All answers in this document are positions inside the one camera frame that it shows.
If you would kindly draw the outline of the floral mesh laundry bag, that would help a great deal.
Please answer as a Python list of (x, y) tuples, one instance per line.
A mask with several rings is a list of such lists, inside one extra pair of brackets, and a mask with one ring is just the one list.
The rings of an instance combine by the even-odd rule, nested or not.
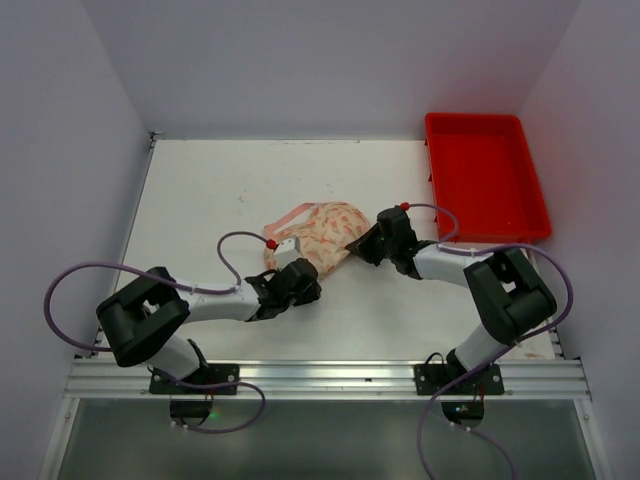
[(366, 216), (346, 202), (303, 203), (263, 227), (263, 235), (282, 244), (295, 237), (301, 257), (320, 279), (331, 274), (349, 256), (347, 246), (371, 228)]

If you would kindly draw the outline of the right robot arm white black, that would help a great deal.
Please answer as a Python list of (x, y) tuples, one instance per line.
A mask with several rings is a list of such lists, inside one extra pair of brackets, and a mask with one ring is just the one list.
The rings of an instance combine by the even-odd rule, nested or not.
[(476, 254), (420, 240), (400, 206), (378, 214), (376, 224), (346, 249), (375, 266), (388, 260), (412, 279), (469, 290), (480, 325), (447, 355), (447, 374), (453, 379), (515, 344), (557, 311), (554, 295), (521, 247)]

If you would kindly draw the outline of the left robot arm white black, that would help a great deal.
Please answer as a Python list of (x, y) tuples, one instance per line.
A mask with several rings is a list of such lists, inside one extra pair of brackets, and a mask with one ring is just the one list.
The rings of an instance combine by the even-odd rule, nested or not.
[(164, 267), (143, 273), (96, 309), (100, 326), (120, 367), (146, 364), (183, 380), (204, 368), (204, 356), (176, 335), (186, 323), (273, 319), (289, 307), (320, 299), (316, 268), (298, 258), (282, 269), (246, 277), (229, 293), (177, 287)]

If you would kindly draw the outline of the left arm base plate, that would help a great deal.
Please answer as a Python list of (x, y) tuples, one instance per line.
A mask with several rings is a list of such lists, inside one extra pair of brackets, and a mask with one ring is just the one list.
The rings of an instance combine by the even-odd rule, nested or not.
[(156, 395), (204, 395), (208, 391), (192, 388), (192, 385), (210, 384), (221, 384), (221, 387), (211, 390), (214, 395), (235, 395), (236, 382), (240, 379), (240, 366), (233, 363), (209, 363), (179, 383), (170, 380), (159, 369), (148, 367), (148, 370), (151, 373), (149, 392)]

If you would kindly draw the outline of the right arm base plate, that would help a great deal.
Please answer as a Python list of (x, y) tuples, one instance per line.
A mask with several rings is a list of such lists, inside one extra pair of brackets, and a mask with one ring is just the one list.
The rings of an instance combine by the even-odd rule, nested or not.
[(452, 383), (444, 395), (490, 395), (505, 393), (502, 372), (498, 365), (490, 364), (482, 370), (468, 374), (450, 352), (446, 357), (436, 352), (425, 361), (412, 366), (416, 393), (420, 396), (433, 395)]

